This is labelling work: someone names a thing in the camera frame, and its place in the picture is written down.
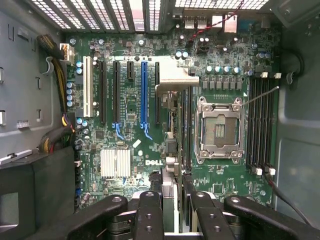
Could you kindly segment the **green Dell motherboard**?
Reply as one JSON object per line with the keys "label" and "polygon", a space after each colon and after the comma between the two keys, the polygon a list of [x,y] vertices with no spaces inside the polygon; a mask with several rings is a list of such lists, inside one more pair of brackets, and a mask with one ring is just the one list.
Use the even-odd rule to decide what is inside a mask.
{"label": "green Dell motherboard", "polygon": [[[276,33],[237,36],[203,36],[189,42],[189,36],[79,34],[68,38],[74,47],[75,64],[67,69],[67,107],[75,118],[75,204],[86,207],[119,194],[131,199],[147,190],[151,174],[165,165],[165,127],[168,113],[160,100],[159,124],[155,124],[155,63],[174,59],[191,67],[199,78],[192,88],[191,174],[199,191],[219,200],[233,195],[253,196],[260,204],[271,203],[271,191],[262,176],[251,174],[246,154],[238,164],[228,159],[209,159],[199,164],[194,153],[195,112],[199,97],[213,103],[232,103],[236,97],[248,100],[250,76],[254,70],[271,72],[277,65],[272,50],[278,46]],[[93,59],[93,117],[84,117],[83,57]],[[100,122],[100,61],[106,64],[106,122]],[[134,79],[127,79],[127,61],[134,63]],[[148,133],[141,121],[141,62],[147,62]],[[100,151],[131,150],[131,176],[101,177]]]}

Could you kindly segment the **silver finned chipset heatsink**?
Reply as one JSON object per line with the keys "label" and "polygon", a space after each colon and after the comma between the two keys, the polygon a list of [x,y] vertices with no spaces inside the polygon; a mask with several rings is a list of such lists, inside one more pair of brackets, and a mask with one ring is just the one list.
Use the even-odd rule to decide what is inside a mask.
{"label": "silver finned chipset heatsink", "polygon": [[131,176],[130,149],[102,149],[100,151],[101,177],[129,178]]}

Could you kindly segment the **silver CPU socket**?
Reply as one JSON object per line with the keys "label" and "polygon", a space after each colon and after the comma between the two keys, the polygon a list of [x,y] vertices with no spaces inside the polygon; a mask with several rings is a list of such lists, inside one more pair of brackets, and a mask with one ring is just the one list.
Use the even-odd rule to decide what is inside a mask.
{"label": "silver CPU socket", "polygon": [[198,164],[206,160],[240,163],[245,155],[245,109],[243,100],[209,102],[198,98],[194,122],[194,154]]}

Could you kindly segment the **black RAM slot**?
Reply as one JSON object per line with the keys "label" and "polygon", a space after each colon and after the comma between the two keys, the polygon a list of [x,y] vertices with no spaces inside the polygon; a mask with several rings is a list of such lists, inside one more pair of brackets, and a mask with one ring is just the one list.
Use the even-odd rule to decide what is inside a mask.
{"label": "black RAM slot", "polygon": [[190,86],[183,91],[182,120],[183,120],[183,168],[185,171],[192,169],[192,106],[193,106],[193,87]]}
{"label": "black RAM slot", "polygon": [[249,115],[248,123],[250,124],[250,135],[248,141],[248,162],[249,162],[249,171],[252,175],[256,174],[256,165],[254,163],[254,148],[255,148],[255,130],[256,130],[256,100],[255,98],[259,95],[260,91],[260,82],[256,78],[252,80],[252,90],[251,98],[252,102],[249,104]]}
{"label": "black RAM slot", "polygon": [[261,168],[263,173],[269,173],[271,167],[271,148],[273,132],[273,106],[274,106],[274,83],[271,80],[265,82],[269,93],[263,97],[263,152],[261,153]]}
{"label": "black RAM slot", "polygon": [[[265,93],[268,91],[268,79],[262,78],[261,79],[261,89],[259,90],[259,93]],[[266,96],[263,96],[262,98],[257,99],[257,106],[258,106],[258,146],[257,146],[257,156],[256,156],[256,175],[261,176],[264,172],[263,165],[266,161],[266,154],[267,154],[267,140],[266,140]]]}
{"label": "black RAM slot", "polygon": [[276,141],[277,141],[277,123],[278,123],[278,103],[279,103],[279,88],[280,86],[280,80],[271,78],[270,79],[270,89],[273,89],[275,87],[278,87],[278,89],[274,90],[270,95],[270,106],[271,106],[271,112],[270,112],[270,147],[269,147],[269,167],[271,169],[271,172],[274,172],[273,175],[275,175],[276,172]]}

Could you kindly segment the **black plastic drive bay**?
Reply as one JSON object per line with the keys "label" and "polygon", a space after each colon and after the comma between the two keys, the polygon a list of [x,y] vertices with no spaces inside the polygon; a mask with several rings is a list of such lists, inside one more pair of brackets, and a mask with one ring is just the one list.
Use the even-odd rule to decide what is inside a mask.
{"label": "black plastic drive bay", "polygon": [[75,211],[72,147],[0,166],[0,240],[22,240]]}

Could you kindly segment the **long black expansion slot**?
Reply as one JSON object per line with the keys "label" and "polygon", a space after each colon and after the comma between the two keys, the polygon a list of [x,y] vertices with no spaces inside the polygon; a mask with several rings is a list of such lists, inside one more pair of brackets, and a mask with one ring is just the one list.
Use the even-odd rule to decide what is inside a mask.
{"label": "long black expansion slot", "polygon": [[[155,78],[154,78],[154,84],[155,86],[160,83],[160,63],[155,63]],[[159,124],[160,123],[160,98],[157,96],[157,93],[155,92],[154,97],[154,123]]]}
{"label": "long black expansion slot", "polygon": [[106,123],[106,94],[107,94],[107,67],[104,61],[99,62],[99,83],[100,83],[100,123]]}

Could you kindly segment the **blue expansion slot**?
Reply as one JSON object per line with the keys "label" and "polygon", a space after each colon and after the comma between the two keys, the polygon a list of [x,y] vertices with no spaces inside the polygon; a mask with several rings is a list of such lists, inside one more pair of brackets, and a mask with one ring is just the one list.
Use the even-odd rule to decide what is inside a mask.
{"label": "blue expansion slot", "polygon": [[148,123],[148,63],[141,62],[141,96],[140,96],[140,128],[143,129],[146,138],[153,140],[149,135]]}

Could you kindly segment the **silver socket locking lever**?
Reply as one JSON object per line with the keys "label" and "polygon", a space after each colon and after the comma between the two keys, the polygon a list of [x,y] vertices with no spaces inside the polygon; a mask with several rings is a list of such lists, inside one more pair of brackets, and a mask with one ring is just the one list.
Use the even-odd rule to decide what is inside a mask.
{"label": "silver socket locking lever", "polygon": [[248,100],[247,102],[242,103],[241,106],[244,107],[244,106],[246,106],[246,105],[249,105],[250,103],[252,103],[252,102],[254,102],[254,101],[256,101],[256,100],[258,100],[258,99],[260,99],[260,98],[262,98],[262,97],[264,97],[264,96],[266,96],[266,95],[269,95],[269,94],[273,93],[274,91],[278,90],[279,88],[280,88],[279,86],[275,86],[275,87],[273,87],[271,90],[266,91],[266,92],[264,92],[264,93],[262,93],[262,94],[260,94],[260,95],[258,95],[258,96],[256,96],[256,97]]}

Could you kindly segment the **white PCI expansion slot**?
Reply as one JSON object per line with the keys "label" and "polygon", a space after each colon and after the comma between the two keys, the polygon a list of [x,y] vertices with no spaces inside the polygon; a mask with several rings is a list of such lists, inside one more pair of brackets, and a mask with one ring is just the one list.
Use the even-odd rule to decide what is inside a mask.
{"label": "white PCI expansion slot", "polygon": [[93,117],[93,59],[83,57],[83,116]]}

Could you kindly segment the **short black expansion slot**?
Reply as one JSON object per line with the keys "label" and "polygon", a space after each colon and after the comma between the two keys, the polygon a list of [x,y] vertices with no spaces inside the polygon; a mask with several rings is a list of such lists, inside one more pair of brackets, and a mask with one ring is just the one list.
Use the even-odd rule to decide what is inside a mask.
{"label": "short black expansion slot", "polygon": [[133,61],[127,61],[127,79],[129,81],[134,80],[134,62]]}

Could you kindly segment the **grey metal PC case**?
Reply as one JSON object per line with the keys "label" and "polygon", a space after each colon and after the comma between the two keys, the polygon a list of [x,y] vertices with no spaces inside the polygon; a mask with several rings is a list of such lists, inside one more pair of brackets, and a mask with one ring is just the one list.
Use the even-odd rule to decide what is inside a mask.
{"label": "grey metal PC case", "polygon": [[[174,7],[239,9],[220,31],[187,31],[172,18]],[[67,70],[60,43],[80,34],[168,35],[181,33],[193,43],[201,37],[276,33],[278,46],[272,53],[276,67],[254,70],[252,80],[279,79],[276,130],[276,172],[262,173],[271,191],[270,204],[259,203],[250,194],[232,194],[255,201],[315,228],[320,240],[320,0],[0,0],[0,166],[33,154],[52,154],[71,147],[76,180],[75,118],[68,112]],[[296,84],[288,85],[281,67],[281,48],[302,55],[305,70]],[[47,70],[46,57],[53,57],[54,71]],[[153,183],[140,193],[160,195],[161,170],[150,175]],[[184,173],[182,233],[166,232],[164,240],[204,240],[191,229],[190,195],[205,192],[215,205],[215,195],[197,190],[191,174]],[[38,229],[22,240],[66,240],[66,222],[85,208]]]}

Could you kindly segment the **white power connector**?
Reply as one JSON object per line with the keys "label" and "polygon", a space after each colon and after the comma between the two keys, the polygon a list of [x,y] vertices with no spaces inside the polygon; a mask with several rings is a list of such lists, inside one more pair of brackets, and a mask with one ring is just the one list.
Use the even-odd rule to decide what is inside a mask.
{"label": "white power connector", "polygon": [[75,64],[75,49],[69,43],[60,43],[59,47],[63,50],[63,61],[68,65],[73,66]]}

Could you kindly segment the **silver rear port block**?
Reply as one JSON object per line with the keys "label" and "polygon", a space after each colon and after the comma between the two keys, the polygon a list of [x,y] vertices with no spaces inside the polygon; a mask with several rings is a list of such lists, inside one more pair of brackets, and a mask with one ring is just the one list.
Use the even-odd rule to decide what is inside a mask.
{"label": "silver rear port block", "polygon": [[174,7],[172,18],[186,31],[220,31],[227,19],[236,19],[239,9]]}

